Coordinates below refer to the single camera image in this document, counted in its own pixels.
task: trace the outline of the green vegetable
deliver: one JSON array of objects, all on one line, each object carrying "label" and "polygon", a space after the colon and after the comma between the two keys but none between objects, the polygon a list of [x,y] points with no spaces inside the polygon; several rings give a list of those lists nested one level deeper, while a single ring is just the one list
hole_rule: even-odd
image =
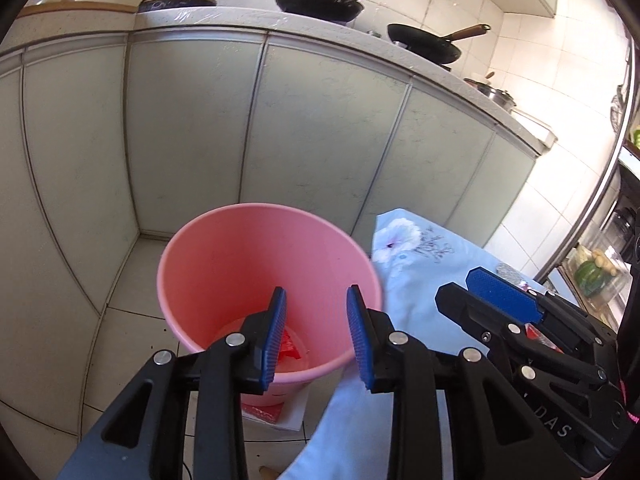
[{"label": "green vegetable", "polygon": [[575,283],[587,298],[599,293],[611,275],[604,269],[598,267],[594,262],[587,261],[578,267],[574,274]]}]

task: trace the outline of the blue gripper pad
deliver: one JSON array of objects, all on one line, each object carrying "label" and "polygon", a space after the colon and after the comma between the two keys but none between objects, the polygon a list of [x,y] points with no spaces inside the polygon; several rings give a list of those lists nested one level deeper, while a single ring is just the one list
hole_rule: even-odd
[{"label": "blue gripper pad", "polygon": [[466,288],[521,323],[537,323],[542,319],[532,295],[482,267],[469,271]]}]

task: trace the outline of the white flower print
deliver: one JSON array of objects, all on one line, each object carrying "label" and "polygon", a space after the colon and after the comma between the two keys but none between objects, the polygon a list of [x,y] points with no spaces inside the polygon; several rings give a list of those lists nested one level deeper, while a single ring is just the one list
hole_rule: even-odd
[{"label": "white flower print", "polygon": [[414,222],[406,218],[397,218],[373,237],[371,259],[386,264],[396,254],[417,248],[420,240],[420,228]]}]

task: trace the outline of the kitchen counter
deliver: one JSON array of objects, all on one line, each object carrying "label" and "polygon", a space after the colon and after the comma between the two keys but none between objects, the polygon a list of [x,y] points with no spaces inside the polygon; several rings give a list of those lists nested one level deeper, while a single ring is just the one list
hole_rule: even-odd
[{"label": "kitchen counter", "polygon": [[[46,138],[61,148],[107,116],[120,125],[149,236],[271,202],[331,221],[365,250],[376,216],[397,207],[483,246],[546,150],[456,76],[348,27],[231,7],[35,10],[0,45],[0,79],[24,101],[27,130],[55,125]],[[22,93],[20,77],[4,77],[16,71]],[[82,104],[90,84],[109,106]],[[30,88],[43,94],[29,99]]]}]

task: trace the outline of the countertop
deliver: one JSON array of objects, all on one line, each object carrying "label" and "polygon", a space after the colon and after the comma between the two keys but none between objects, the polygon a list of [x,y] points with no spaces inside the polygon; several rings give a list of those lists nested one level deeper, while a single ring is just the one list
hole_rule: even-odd
[{"label": "countertop", "polygon": [[386,40],[370,36],[343,25],[323,22],[306,16],[273,10],[240,7],[191,7],[163,9],[133,14],[133,7],[113,8],[110,4],[69,2],[55,4],[55,9],[27,7],[0,44],[0,53],[18,46],[88,32],[149,30],[168,27],[237,27],[254,28],[324,41],[407,70],[432,84],[469,102],[497,123],[513,132],[537,154],[546,146],[515,118],[457,76]]}]

